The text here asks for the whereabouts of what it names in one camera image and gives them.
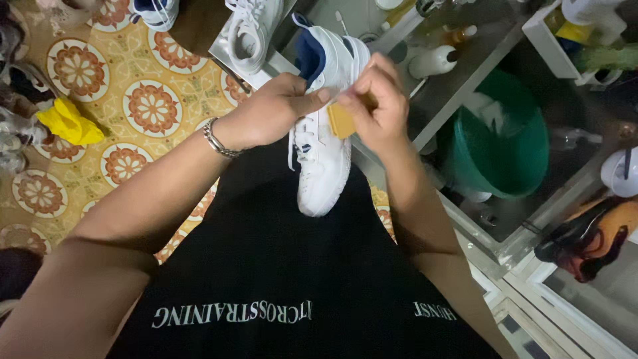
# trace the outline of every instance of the shoe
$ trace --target shoe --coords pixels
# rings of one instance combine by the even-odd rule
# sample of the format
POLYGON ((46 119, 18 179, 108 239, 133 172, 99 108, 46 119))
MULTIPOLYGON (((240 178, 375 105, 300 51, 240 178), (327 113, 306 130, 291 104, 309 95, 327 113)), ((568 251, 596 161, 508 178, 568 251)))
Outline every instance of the shoe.
POLYGON ((266 61, 283 0, 226 0, 226 6, 234 12, 228 33, 230 60, 243 75, 254 75, 266 61))
MULTIPOLYGON (((299 14, 293 14, 293 20, 304 28, 296 44, 296 65, 308 81, 307 93, 329 88, 335 97, 349 88, 370 59, 366 44, 312 26, 299 14)), ((293 148, 301 164, 297 204, 301 213, 310 217, 324 216, 332 209, 350 173, 350 139, 332 134, 327 106, 298 120, 288 140, 289 168, 293 169, 293 148)))
POLYGON ((132 23, 140 17, 146 26, 155 31, 168 31, 179 14, 179 0, 133 0, 132 23))

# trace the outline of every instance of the person's right hand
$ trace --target person's right hand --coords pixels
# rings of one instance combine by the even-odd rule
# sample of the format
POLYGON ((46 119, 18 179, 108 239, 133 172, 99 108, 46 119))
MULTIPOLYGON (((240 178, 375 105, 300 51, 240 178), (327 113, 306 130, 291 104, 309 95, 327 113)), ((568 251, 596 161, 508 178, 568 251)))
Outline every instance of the person's right hand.
POLYGON ((382 161, 412 145, 407 132, 408 99, 402 88, 391 60, 375 53, 355 84, 338 98, 352 116, 361 141, 382 161), (375 106, 366 107, 361 96, 369 96, 375 106))

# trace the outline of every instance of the brown cloth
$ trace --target brown cloth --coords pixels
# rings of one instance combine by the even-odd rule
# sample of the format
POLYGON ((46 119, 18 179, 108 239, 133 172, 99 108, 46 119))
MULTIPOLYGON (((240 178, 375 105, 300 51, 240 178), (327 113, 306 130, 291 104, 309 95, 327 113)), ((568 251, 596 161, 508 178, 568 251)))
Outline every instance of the brown cloth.
POLYGON ((232 14, 224 0, 180 0, 179 15, 170 36, 181 47, 203 57, 232 14))

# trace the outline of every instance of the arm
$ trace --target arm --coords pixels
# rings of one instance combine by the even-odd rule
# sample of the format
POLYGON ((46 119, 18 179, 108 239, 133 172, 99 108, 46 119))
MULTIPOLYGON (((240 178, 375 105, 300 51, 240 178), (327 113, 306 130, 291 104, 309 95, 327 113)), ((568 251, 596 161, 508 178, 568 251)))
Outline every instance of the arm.
POLYGON ((516 358, 471 277, 443 204, 407 136, 408 101, 401 88, 394 65, 374 54, 355 85, 339 98, 362 141, 386 168, 397 243, 483 339, 502 357, 516 358), (376 107, 366 108, 361 95, 371 95, 376 107))
MULTIPOLYGON (((283 74, 217 120, 228 148, 282 138, 328 91, 283 74)), ((0 327, 2 358, 103 358, 148 284, 160 251, 228 165, 201 131, 104 197, 46 258, 0 327)))

